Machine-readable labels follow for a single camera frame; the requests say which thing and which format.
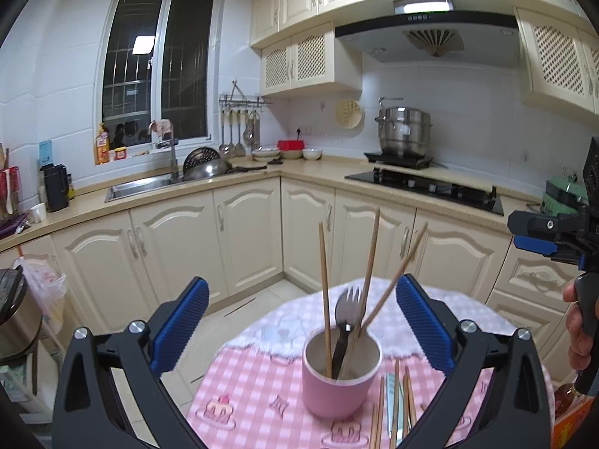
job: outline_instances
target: window frame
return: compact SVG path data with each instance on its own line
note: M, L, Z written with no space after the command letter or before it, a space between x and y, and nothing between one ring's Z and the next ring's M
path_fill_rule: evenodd
M156 27L156 41L154 44L154 55L152 58L152 83L150 88L150 118L162 118L162 62L164 58L164 43L167 33L168 14L172 0L162 0L158 24ZM94 107L93 113L95 122L92 124L94 136L98 134L98 123L102 122L102 99L104 86L104 67L106 65L106 53L108 49L110 31L115 19L116 8L119 0L112 0L109 12L102 32L100 52L98 55L98 65L95 79ZM218 110L218 65L220 57L220 42L222 28L223 0L213 0L212 16L210 19L209 34L209 52L206 74L206 133L205 137L196 137L179 140L177 149L196 148L197 146L216 145L218 141L216 111ZM142 152L151 148L150 143L140 143L139 145L128 146L133 156L135 153Z

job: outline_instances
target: window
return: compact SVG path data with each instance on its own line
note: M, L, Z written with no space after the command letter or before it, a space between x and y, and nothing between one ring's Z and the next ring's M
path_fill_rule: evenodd
M101 97L111 149L148 143L161 118L180 140L209 136L212 12L213 0L117 0Z

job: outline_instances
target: cup rim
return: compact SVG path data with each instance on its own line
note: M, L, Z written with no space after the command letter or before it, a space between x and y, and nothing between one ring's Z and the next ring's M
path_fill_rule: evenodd
M318 334L323 333L324 331L325 331L324 327L315 329L314 331L312 331L310 333L310 335L308 336L308 338L306 339L306 342L304 343L304 348L302 349L302 363L308 369L308 371L310 372L310 374L312 376L315 376L317 379L324 381L325 383L328 383L330 385L337 386L337 387L352 387L355 385L360 385L361 383L364 383L365 381L367 381L369 378L376 376L376 373L380 369L381 364L383 362L383 349L382 349L380 343L378 342L378 339L376 337L374 337L368 331L368 329L366 330L366 335L374 341L374 343L376 344L376 347L378 348L378 361L376 362L376 365L374 365L372 370L370 370L365 375L360 376L359 378L354 378L354 379L331 379L331 378L328 378L328 377L323 376L322 374L318 373L318 371L316 371L312 367L312 365L309 364L308 358L306 358L306 355L305 355L305 351L306 351L306 348L308 347L308 343L311 340L313 340Z

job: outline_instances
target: plastic bag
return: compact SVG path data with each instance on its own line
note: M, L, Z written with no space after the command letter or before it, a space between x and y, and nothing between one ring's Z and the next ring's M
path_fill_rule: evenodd
M44 321L54 334L58 334L63 323L67 276L60 276L44 260L20 257L14 262L13 268L18 265L23 267L23 275L40 306Z

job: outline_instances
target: window pane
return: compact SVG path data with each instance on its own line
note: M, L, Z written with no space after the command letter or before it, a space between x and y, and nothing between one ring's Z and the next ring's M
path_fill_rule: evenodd
M207 136L206 79L213 0L172 0L162 61L162 117L179 139Z
M136 38L156 35L162 0L119 0L104 65L102 120L110 148L150 141L150 82L153 49L133 54Z

